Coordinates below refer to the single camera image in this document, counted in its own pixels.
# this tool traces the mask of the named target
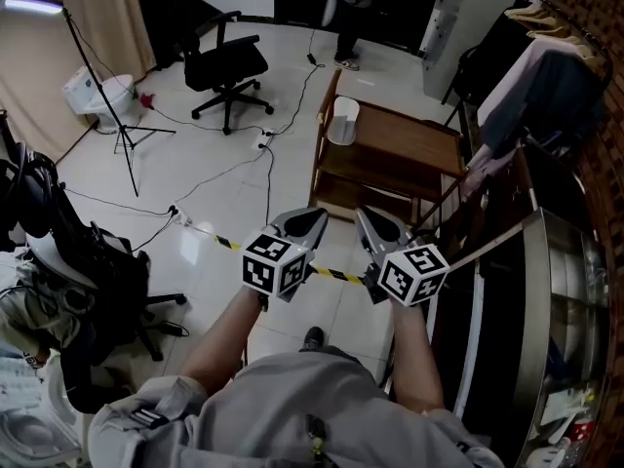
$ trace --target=hazard tape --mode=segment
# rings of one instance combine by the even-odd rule
[[[228,248],[229,250],[241,249],[241,245],[239,245],[238,243],[234,243],[229,239],[222,236],[217,236],[216,234],[214,234],[214,241],[224,246],[225,248]],[[321,267],[315,267],[314,265],[308,265],[308,267],[312,270],[312,272],[321,276],[332,277],[334,279],[339,279],[340,281],[345,281],[353,285],[364,285],[364,278],[360,276],[354,276],[353,274],[347,274],[346,272],[340,272],[339,270],[323,269]]]

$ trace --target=brick wall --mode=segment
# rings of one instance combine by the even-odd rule
[[[624,466],[624,0],[555,0],[609,49],[613,81],[605,125],[587,141],[579,168],[609,270],[612,325],[608,377],[584,466]]]

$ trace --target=light stand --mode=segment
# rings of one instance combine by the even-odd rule
[[[124,153],[126,155],[126,163],[128,164],[128,172],[130,173],[130,179],[133,183],[133,190],[135,191],[135,195],[138,197],[137,184],[135,182],[135,175],[133,174],[133,161],[134,161],[135,147],[137,147],[141,142],[143,142],[144,140],[146,140],[147,138],[149,138],[150,136],[152,136],[153,134],[157,132],[162,132],[165,134],[175,134],[176,131],[152,129],[148,127],[129,127],[129,126],[124,125],[120,121],[119,117],[117,116],[117,113],[113,109],[113,106],[110,105],[110,101],[108,100],[108,97],[106,97],[106,94],[104,93],[104,88],[99,82],[98,77],[96,76],[95,72],[91,68],[91,64],[89,63],[89,60],[87,59],[87,56],[85,55],[85,51],[83,50],[80,44],[80,40],[73,26],[71,14],[69,14],[69,11],[64,7],[62,1],[60,0],[6,0],[5,6],[8,9],[19,9],[19,10],[33,11],[33,12],[38,12],[38,13],[43,13],[43,14],[58,14],[59,12],[62,12],[63,16],[65,17],[65,21],[67,22],[67,26],[69,26],[71,37],[74,39],[74,43],[76,44],[76,47],[78,48],[80,57],[82,58],[85,65],[87,66],[87,69],[89,70],[89,73],[91,74],[91,77],[93,78],[96,84],[99,94],[104,99],[104,103],[106,104],[106,107],[108,107],[110,114],[112,115],[113,119],[115,120],[115,123],[117,124],[117,127],[119,128],[119,133],[117,135],[117,140],[115,142],[114,152],[115,154],[117,153],[117,146],[119,145],[119,138],[121,137],[122,145],[124,146]],[[149,134],[140,138],[137,142],[133,142],[132,139],[128,136],[128,132],[126,132],[126,129],[144,130],[144,131],[149,132]]]

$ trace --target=toilet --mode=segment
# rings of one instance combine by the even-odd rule
[[[104,82],[100,81],[100,83],[122,125],[137,126],[140,120],[140,112],[137,102],[133,102],[131,94],[135,90],[132,75],[122,74],[108,78]],[[99,117],[97,129],[100,132],[115,134],[118,131],[117,123],[98,91],[96,82],[87,66],[82,66],[76,71],[63,87],[62,92],[76,114],[96,114]]]
[[[87,457],[87,417],[67,400],[59,355],[41,386],[39,404],[0,412],[0,466],[49,467]]]

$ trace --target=curtain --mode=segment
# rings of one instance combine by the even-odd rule
[[[97,56],[140,79],[156,62],[138,0],[62,0]],[[111,76],[84,43],[102,79]],[[61,14],[0,12],[0,107],[15,138],[57,161],[89,127],[62,94],[83,65]]]

